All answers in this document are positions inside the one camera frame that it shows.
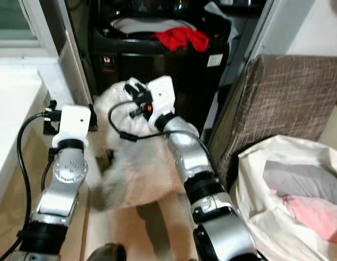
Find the large cream white garment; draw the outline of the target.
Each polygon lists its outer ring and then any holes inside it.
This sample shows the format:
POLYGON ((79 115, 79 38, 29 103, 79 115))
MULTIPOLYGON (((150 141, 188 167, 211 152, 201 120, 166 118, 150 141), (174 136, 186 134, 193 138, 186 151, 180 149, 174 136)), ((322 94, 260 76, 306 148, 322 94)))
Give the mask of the large cream white garment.
POLYGON ((109 110, 114 105, 130 100, 126 84, 137 84, 129 78, 110 85, 97 97, 93 109, 97 115, 97 131, 89 135, 101 172, 87 179, 90 201, 95 209, 123 209, 158 201, 173 192, 182 192, 175 159, 162 137, 137 142, 123 140, 112 128, 109 120, 119 130, 137 136, 154 134, 157 130, 143 116, 131 117, 137 109, 130 103, 109 110))

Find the red garment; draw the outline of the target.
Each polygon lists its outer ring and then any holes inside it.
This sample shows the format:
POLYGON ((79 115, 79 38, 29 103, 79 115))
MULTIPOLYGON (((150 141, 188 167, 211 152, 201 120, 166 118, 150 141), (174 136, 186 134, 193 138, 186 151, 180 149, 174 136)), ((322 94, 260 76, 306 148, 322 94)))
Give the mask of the red garment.
POLYGON ((156 32, 151 38, 158 40, 164 47, 171 50, 188 50, 191 44, 196 52, 205 52, 209 46, 210 38, 199 30, 193 30, 189 27, 175 27, 165 32, 156 32))

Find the white fabric laundry bag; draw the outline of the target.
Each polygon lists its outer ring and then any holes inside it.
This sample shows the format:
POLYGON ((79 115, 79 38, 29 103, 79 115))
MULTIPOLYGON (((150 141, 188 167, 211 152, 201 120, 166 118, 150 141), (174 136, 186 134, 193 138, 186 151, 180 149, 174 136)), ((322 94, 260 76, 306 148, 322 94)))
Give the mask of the white fabric laundry bag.
POLYGON ((257 249, 270 261, 337 261, 337 244, 323 240, 287 212, 263 179, 267 161, 322 167, 337 176, 337 150, 319 142, 274 136, 238 155, 233 199, 257 249))

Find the white topped beige cabinet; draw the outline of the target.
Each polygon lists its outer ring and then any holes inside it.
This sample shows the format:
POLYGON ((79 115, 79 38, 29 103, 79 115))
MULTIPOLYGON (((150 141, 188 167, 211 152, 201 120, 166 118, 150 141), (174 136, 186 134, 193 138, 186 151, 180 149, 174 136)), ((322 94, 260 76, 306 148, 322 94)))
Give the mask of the white topped beige cabinet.
POLYGON ((65 87, 56 59, 0 58, 0 221, 9 222, 0 226, 0 233, 14 233, 0 238, 0 261, 62 261, 88 172, 85 149, 80 141, 66 140, 62 148, 50 141, 40 150, 36 157, 48 163, 42 179, 46 187, 34 198, 23 147, 35 120, 41 120, 44 135, 43 112, 51 100, 57 100, 59 110, 72 105, 59 94, 65 87))

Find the black washing machine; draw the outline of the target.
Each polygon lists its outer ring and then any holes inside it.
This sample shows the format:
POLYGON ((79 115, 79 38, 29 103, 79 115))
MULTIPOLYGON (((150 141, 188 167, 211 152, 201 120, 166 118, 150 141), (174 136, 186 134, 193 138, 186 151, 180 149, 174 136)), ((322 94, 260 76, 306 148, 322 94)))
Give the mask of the black washing machine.
POLYGON ((208 0, 90 0, 89 52, 97 90, 129 78, 149 82, 171 76, 176 112, 203 129, 230 54, 231 21, 205 9, 208 0), (205 52, 171 50, 153 33, 123 33, 110 25, 119 18, 178 19, 193 24, 210 38, 205 52), (208 58, 223 54, 221 65, 207 67, 208 58))

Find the green tinted window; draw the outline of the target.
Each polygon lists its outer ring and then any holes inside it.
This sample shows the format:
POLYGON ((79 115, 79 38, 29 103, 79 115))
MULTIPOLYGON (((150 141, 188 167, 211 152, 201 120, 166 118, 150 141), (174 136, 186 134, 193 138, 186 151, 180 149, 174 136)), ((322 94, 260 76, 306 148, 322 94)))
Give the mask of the green tinted window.
POLYGON ((0 0, 0 40, 36 40, 20 0, 0 0))

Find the pink garment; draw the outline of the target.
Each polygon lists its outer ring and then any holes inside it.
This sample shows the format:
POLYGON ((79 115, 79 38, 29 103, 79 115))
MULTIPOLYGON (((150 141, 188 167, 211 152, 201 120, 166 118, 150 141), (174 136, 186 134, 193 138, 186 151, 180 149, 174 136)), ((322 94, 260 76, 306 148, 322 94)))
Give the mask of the pink garment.
POLYGON ((280 194, 271 189, 294 219, 312 229, 323 240, 337 244, 337 204, 322 198, 280 194))

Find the grey garment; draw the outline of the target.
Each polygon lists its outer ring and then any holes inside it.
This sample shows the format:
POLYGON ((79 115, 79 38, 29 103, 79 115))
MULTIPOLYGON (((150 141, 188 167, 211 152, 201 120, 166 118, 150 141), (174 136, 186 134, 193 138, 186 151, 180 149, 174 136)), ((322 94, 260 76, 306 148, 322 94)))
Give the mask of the grey garment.
POLYGON ((337 176, 322 167, 267 161, 263 179, 278 196, 320 198, 337 204, 337 176))

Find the brown checked fabric hamper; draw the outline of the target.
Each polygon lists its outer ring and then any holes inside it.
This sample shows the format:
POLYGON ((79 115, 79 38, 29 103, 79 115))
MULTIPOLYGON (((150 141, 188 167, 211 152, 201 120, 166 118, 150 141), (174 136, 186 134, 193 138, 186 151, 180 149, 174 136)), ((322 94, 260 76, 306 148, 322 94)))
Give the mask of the brown checked fabric hamper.
POLYGON ((259 55, 231 88, 208 146, 221 179, 238 153, 285 135, 317 140, 337 100, 337 57, 259 55))

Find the white cloth in washer drum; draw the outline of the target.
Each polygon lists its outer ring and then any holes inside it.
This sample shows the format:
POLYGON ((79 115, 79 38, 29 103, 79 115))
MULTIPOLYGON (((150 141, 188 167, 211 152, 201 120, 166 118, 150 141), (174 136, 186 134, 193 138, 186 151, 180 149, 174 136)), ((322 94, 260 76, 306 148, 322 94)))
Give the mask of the white cloth in washer drum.
POLYGON ((196 30, 196 26, 183 20, 164 18, 119 18, 110 22, 113 28, 123 33, 155 33, 165 32, 171 28, 188 27, 196 30))

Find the white label sticker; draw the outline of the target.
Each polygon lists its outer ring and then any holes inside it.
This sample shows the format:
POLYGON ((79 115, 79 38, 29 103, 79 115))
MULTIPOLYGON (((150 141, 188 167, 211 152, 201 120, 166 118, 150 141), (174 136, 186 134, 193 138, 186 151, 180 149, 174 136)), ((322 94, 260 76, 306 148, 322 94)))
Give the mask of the white label sticker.
POLYGON ((207 67, 216 67, 221 65, 223 60, 223 54, 213 54, 210 55, 207 62, 207 67))

